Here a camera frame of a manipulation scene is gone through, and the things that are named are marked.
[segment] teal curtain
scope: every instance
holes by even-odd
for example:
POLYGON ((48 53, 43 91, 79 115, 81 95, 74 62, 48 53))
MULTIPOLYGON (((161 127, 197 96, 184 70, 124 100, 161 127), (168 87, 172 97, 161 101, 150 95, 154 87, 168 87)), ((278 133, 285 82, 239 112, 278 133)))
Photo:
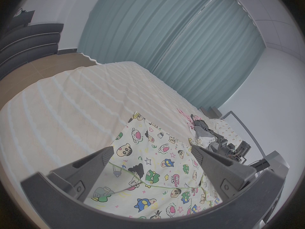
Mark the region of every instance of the teal curtain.
POLYGON ((78 52, 134 61, 197 108, 219 107, 264 50, 236 0, 98 0, 78 52))

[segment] brown tile floor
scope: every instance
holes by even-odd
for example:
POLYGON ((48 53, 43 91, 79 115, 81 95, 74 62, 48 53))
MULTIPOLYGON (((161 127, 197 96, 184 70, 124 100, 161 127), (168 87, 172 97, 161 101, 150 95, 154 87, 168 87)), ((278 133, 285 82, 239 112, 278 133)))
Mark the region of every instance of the brown tile floor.
POLYGON ((16 94, 40 79, 81 66, 87 67, 95 64, 94 61, 80 53, 51 55, 27 63, 0 81, 0 109, 16 94))

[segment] white wall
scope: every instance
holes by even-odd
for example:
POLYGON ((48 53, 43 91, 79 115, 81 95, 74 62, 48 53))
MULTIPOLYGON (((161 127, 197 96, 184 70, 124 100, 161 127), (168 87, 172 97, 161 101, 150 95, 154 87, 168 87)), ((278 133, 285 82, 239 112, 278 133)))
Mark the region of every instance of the white wall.
POLYGON ((232 110, 265 154, 276 150, 290 169, 276 211, 295 188, 305 167, 305 64, 266 48, 239 89, 219 108, 232 110))
POLYGON ((63 23, 58 49, 77 48, 78 43, 97 0, 26 0, 20 6, 24 10, 35 10, 29 25, 58 22, 63 23))
POLYGON ((267 47, 289 53, 305 63, 304 37, 281 0, 239 0, 255 21, 267 47))

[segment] bed sheet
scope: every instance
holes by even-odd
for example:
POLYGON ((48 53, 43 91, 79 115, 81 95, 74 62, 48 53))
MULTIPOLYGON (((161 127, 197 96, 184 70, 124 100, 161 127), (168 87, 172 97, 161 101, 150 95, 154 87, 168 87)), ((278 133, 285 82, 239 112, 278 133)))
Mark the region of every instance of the bed sheet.
POLYGON ((135 110, 188 143, 187 120, 177 108, 212 126, 201 111, 135 62, 79 67, 39 80, 0 111, 0 161, 12 193, 22 199, 18 203, 29 205, 20 181, 109 146, 135 110))

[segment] cartoon print fabric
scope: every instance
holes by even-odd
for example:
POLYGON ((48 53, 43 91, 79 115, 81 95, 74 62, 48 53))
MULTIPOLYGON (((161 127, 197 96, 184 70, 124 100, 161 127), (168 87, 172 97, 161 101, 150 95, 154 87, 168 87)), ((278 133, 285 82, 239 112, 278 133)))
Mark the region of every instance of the cartoon print fabric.
POLYGON ((164 219, 221 202, 190 147, 138 112, 112 146, 114 155, 85 204, 129 218, 164 219))

